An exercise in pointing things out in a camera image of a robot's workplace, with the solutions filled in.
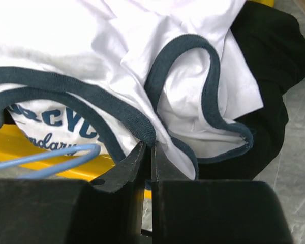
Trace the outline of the white navy-trimmed tank top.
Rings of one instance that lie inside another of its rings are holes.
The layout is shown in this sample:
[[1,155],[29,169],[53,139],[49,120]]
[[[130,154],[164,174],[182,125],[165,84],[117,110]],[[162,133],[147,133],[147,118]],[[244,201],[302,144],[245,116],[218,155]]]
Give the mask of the white navy-trimmed tank top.
[[0,1],[4,110],[45,150],[158,145],[189,179],[254,144],[263,107],[231,26],[245,1]]

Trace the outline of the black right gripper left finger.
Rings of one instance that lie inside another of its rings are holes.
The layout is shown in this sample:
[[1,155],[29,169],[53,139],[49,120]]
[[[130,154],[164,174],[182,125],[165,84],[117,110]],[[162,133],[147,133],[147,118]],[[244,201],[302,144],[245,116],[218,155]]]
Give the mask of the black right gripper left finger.
[[0,243],[140,243],[146,146],[92,181],[50,176],[92,160],[87,144],[0,163],[0,169],[84,151],[16,179],[0,179]]

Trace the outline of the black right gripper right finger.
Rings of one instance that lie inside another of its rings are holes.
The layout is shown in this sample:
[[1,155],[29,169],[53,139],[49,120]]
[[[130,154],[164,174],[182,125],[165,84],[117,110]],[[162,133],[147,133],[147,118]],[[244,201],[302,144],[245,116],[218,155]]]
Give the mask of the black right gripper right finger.
[[154,243],[293,243],[273,189],[261,181],[190,180],[151,150]]

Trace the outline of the blue wire hanger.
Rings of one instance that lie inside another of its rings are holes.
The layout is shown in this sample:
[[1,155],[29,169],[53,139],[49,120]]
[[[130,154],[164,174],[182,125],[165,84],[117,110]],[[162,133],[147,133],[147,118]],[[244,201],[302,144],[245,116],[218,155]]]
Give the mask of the blue wire hanger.
[[56,175],[58,173],[73,169],[75,167],[81,166],[95,157],[97,157],[101,152],[101,147],[98,144],[84,144],[78,146],[72,146],[68,148],[63,148],[59,150],[47,151],[40,154],[30,155],[27,157],[22,157],[18,159],[8,160],[0,162],[0,170],[7,169],[13,166],[19,166],[27,163],[32,163],[35,161],[57,158],[66,154],[77,153],[79,151],[86,151],[87,154],[58,163],[56,165],[44,168],[39,171],[34,171],[26,175],[21,175],[19,179],[44,179],[50,176]]

